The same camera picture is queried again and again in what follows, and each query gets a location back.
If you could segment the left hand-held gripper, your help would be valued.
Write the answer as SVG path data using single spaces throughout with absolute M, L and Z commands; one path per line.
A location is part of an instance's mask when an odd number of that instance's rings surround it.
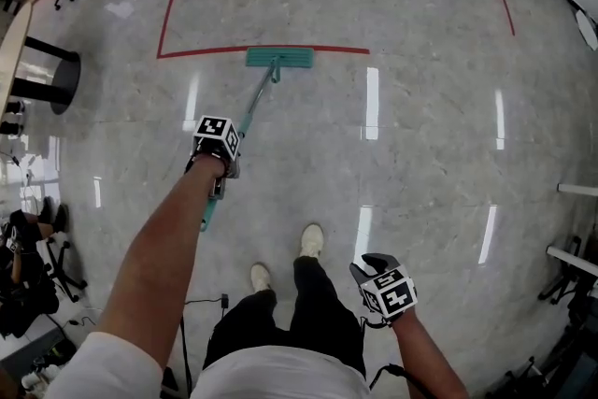
M 239 176 L 239 148 L 242 136 L 237 132 L 231 119 L 203 115 L 192 136 L 192 152 L 186 164 L 188 172 L 199 154 L 206 154 L 221 160 L 225 173 L 214 180 L 210 199 L 221 200 L 225 193 L 226 180 Z

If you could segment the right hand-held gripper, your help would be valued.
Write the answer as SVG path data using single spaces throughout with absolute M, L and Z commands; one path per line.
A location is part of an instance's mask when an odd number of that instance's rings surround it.
M 418 303 L 414 281 L 394 256 L 365 253 L 362 259 L 375 274 L 366 273 L 356 263 L 349 264 L 349 271 L 366 307 L 377 313 L 385 325 L 391 326 Z

